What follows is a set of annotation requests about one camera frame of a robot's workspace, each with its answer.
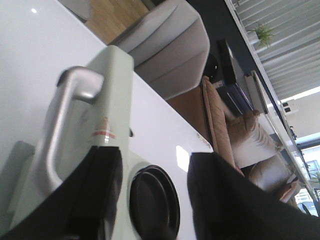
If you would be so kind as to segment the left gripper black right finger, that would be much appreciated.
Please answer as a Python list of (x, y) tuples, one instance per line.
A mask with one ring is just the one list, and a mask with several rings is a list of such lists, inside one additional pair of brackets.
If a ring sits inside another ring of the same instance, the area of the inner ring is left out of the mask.
[(193, 153), (188, 193), (198, 240), (318, 240), (320, 219), (277, 200), (217, 153)]

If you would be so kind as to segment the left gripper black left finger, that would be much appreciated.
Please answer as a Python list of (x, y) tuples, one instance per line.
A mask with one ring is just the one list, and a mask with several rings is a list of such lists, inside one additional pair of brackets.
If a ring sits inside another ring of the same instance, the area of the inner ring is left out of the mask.
[(110, 240), (123, 179), (118, 147), (93, 146), (70, 176), (3, 240)]

